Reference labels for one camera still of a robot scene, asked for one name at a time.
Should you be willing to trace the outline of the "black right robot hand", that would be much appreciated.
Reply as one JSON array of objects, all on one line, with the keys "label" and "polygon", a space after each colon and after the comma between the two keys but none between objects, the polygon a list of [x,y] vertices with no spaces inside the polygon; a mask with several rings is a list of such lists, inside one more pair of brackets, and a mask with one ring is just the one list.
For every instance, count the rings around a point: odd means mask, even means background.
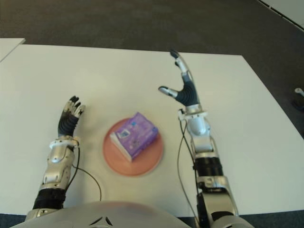
[{"label": "black right robot hand", "polygon": [[185,60],[176,50],[170,50],[170,55],[174,58],[174,64],[181,70],[183,88],[180,91],[177,91],[167,86],[160,86],[158,90],[184,105],[187,113],[194,114],[202,112],[195,83]]}]

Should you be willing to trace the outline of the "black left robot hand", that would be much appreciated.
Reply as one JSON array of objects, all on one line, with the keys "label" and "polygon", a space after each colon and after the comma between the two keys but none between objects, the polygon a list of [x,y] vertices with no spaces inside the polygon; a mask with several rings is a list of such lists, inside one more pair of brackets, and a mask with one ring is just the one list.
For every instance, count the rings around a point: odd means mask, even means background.
[{"label": "black left robot hand", "polygon": [[73,96],[67,101],[58,122],[58,137],[73,137],[74,130],[77,126],[80,116],[85,111],[85,108],[86,106],[81,104],[81,102],[79,101],[79,97],[77,96]]}]

